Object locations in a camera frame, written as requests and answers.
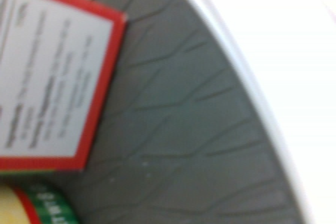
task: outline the green label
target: green label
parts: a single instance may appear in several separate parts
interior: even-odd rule
[[[46,184],[23,187],[35,205],[43,224],[80,224],[61,192]]]

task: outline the dark line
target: dark line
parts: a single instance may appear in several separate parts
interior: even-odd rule
[[[251,149],[253,147],[257,147],[260,145],[263,145],[263,140],[256,140],[241,146],[236,146],[236,147],[224,149],[224,150],[218,150],[217,152],[211,152],[211,153],[208,153],[208,156],[218,156],[218,155],[223,155],[227,153],[233,153],[238,150]]]
[[[197,101],[209,100],[209,99],[212,99],[212,98],[221,96],[223,94],[230,93],[235,89],[236,89],[236,88],[235,88],[233,86],[230,86],[230,87],[229,87],[227,89],[224,89],[223,91],[218,91],[217,93],[214,93],[214,94],[211,94],[211,95],[208,95],[208,96],[199,98]]]
[[[2,60],[4,60],[5,45],[7,45],[7,42],[8,42],[8,34],[10,34],[10,29],[11,29],[13,17],[14,17],[16,3],[17,3],[17,0],[14,0],[14,4],[13,4],[13,9],[11,9],[11,14],[10,14],[8,29],[7,29],[7,34],[5,34],[5,38],[4,38],[4,44],[2,44],[2,47],[0,47],[0,65],[2,65]]]
[[[193,45],[193,46],[185,50],[185,53],[190,53],[191,51],[197,50],[197,49],[202,48],[206,44],[208,44],[208,42],[203,41],[202,43]]]

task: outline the white surface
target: white surface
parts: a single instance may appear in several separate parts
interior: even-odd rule
[[[336,24],[319,0],[190,0],[257,106],[310,224],[335,224]]]
[[[4,50],[0,58],[0,156],[73,157],[77,153],[88,120],[113,22],[53,1],[8,0],[4,24],[5,26],[0,27],[0,51]],[[61,47],[62,35],[65,35],[64,47]],[[38,46],[37,53],[34,53],[35,44]],[[64,75],[67,63],[70,63],[70,72]],[[79,76],[80,69],[85,71],[82,76]],[[53,74],[56,77],[55,88],[49,88]],[[88,74],[91,74],[91,79],[85,87]],[[52,90],[50,103],[46,115],[41,116],[47,89]],[[76,96],[76,106],[70,110],[73,95]],[[23,111],[13,135],[16,140],[10,147],[11,127],[19,104],[23,105]],[[43,128],[37,135],[40,122],[43,122]],[[35,135],[38,144],[31,147]]]

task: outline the paper label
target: paper label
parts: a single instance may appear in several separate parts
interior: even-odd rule
[[[113,21],[56,1],[0,0],[0,156],[74,157]]]

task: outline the card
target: card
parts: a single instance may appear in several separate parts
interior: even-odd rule
[[[88,0],[0,0],[0,170],[85,168],[125,23]]]

